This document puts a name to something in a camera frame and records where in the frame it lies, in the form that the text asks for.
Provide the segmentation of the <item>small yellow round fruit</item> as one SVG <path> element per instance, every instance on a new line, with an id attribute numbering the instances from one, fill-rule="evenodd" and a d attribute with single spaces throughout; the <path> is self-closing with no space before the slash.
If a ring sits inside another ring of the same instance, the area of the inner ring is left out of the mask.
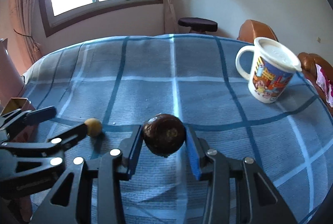
<path id="1" fill-rule="evenodd" d="M 97 137 L 102 133 L 102 124 L 96 118 L 89 118 L 85 120 L 84 124 L 87 126 L 87 135 L 90 137 Z"/>

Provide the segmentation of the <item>dark brown passion fruit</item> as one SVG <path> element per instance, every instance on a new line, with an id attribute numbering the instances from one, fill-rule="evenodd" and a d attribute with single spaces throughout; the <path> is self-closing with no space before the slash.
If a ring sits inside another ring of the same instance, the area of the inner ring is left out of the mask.
<path id="1" fill-rule="evenodd" d="M 186 139 L 186 128 L 178 117 L 158 114 L 146 121 L 142 128 L 143 139 L 155 155 L 168 157 L 177 152 Z"/>

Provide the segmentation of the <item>pink electric kettle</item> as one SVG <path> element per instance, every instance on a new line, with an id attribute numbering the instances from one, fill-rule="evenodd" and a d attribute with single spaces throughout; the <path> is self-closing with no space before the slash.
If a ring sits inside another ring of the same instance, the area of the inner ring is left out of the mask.
<path id="1" fill-rule="evenodd" d="M 7 50 L 8 39 L 0 42 L 0 98 L 5 107 L 11 98 L 20 97 L 24 92 L 24 79 L 17 71 Z"/>

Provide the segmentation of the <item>blue plaid tablecloth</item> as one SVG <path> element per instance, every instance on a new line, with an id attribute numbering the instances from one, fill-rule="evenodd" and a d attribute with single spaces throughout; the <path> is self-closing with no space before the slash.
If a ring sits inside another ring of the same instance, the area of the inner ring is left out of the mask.
<path id="1" fill-rule="evenodd" d="M 255 99 L 235 68 L 242 46 L 179 34 L 110 37 L 52 52 L 25 73 L 24 97 L 37 109 L 57 109 L 30 140 L 100 120 L 104 135 L 68 150 L 70 164 L 116 148 L 135 124 L 172 114 L 225 156 L 254 158 L 298 223 L 307 223 L 332 185 L 332 117 L 301 74 L 275 103 Z"/>

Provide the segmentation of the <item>white cartoon mug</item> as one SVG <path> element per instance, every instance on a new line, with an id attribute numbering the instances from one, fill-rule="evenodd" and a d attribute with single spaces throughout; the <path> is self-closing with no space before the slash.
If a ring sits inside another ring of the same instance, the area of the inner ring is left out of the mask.
<path id="1" fill-rule="evenodd" d="M 253 53 L 249 73 L 240 64 L 240 58 L 246 52 Z M 240 48 L 235 58 L 235 66 L 238 73 L 248 81 L 251 94 L 262 103 L 274 103 L 292 77 L 302 71 L 300 60 L 291 50 L 264 37 L 257 37 L 253 45 Z"/>

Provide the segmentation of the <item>dark round stool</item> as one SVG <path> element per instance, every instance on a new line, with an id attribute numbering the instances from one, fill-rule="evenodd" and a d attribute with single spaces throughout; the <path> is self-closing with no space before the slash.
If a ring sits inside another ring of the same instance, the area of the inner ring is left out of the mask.
<path id="1" fill-rule="evenodd" d="M 190 33 L 206 34 L 206 32 L 217 32 L 218 23 L 197 17 L 183 17 L 178 20 L 179 26 L 189 27 Z"/>

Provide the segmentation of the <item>pink left curtain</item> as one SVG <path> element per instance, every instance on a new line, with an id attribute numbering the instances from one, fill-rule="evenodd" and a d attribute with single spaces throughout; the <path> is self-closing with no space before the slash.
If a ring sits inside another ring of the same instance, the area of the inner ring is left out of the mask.
<path id="1" fill-rule="evenodd" d="M 32 36 L 35 0 L 9 0 L 10 21 L 22 62 L 30 67 L 42 57 L 41 45 Z"/>

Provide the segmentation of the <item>pink curtain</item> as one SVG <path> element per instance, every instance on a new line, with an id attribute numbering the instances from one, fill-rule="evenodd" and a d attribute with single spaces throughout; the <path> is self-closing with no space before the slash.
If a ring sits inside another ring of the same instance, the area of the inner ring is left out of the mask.
<path id="1" fill-rule="evenodd" d="M 164 5 L 164 32 L 178 34 L 178 22 L 175 14 L 173 0 L 163 0 Z"/>
<path id="2" fill-rule="evenodd" d="M 22 62 L 30 67 L 42 57 L 41 45 L 32 36 L 35 0 L 9 0 L 10 21 Z"/>

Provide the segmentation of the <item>pink right curtain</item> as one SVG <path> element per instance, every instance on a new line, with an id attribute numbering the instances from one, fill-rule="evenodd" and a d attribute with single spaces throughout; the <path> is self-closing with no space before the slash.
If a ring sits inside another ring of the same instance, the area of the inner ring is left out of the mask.
<path id="1" fill-rule="evenodd" d="M 178 22 L 175 14 L 173 0 L 163 0 L 164 5 L 164 32 L 178 34 Z"/>

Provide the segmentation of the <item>orange wooden chair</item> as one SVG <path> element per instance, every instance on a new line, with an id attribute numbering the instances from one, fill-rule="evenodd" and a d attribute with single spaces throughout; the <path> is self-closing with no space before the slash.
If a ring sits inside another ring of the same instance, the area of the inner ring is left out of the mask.
<path id="1" fill-rule="evenodd" d="M 301 52 L 298 55 L 302 73 L 316 89 L 332 115 L 332 66 L 320 55 Z"/>
<path id="2" fill-rule="evenodd" d="M 239 29 L 237 40 L 247 43 L 254 43 L 254 39 L 258 37 L 270 38 L 278 41 L 273 29 L 265 23 L 246 20 Z"/>

